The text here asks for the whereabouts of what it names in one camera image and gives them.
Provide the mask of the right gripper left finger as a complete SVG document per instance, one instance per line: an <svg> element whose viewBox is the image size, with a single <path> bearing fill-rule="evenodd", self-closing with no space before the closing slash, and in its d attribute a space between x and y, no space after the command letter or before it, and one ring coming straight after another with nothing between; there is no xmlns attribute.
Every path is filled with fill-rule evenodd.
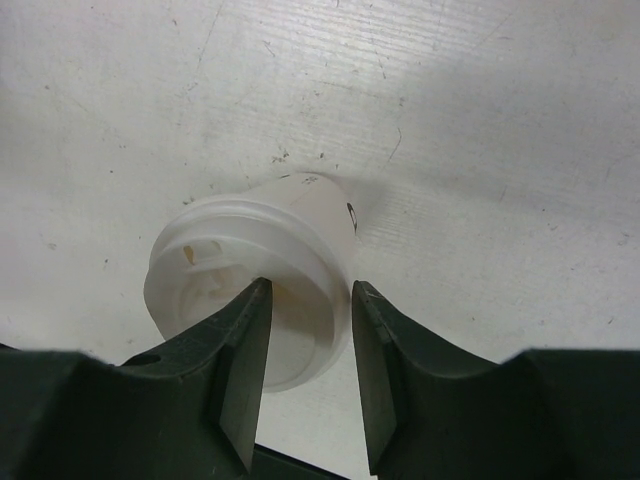
<svg viewBox="0 0 640 480"><path fill-rule="evenodd" d="M1 350L5 479L240 479L250 473L273 293L115 366L80 352Z"/></svg>

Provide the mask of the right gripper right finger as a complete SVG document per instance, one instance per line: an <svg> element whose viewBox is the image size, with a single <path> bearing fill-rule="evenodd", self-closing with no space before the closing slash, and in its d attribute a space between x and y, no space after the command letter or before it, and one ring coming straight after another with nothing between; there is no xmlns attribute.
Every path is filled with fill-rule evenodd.
<svg viewBox="0 0 640 480"><path fill-rule="evenodd" d="M352 331L374 476L638 477L637 351L530 349L494 363L360 281Z"/></svg>

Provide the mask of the white plastic cup lid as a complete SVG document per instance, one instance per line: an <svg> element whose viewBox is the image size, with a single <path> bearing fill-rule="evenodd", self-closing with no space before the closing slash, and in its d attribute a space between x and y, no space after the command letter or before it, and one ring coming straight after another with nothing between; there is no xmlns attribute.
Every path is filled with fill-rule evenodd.
<svg viewBox="0 0 640 480"><path fill-rule="evenodd" d="M155 240L144 301L170 339L220 312L259 278L273 287L264 389L285 391L322 375L341 355L350 288L286 227L282 213L240 198L190 205Z"/></svg>

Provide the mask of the white paper coffee cup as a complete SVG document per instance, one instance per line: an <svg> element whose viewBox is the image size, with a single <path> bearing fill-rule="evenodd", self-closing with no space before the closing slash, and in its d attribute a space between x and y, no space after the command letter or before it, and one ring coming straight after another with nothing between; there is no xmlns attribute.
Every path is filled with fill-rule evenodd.
<svg viewBox="0 0 640 480"><path fill-rule="evenodd" d="M317 173L290 174L249 190L246 197L282 213L288 229L352 282L357 219L336 182Z"/></svg>

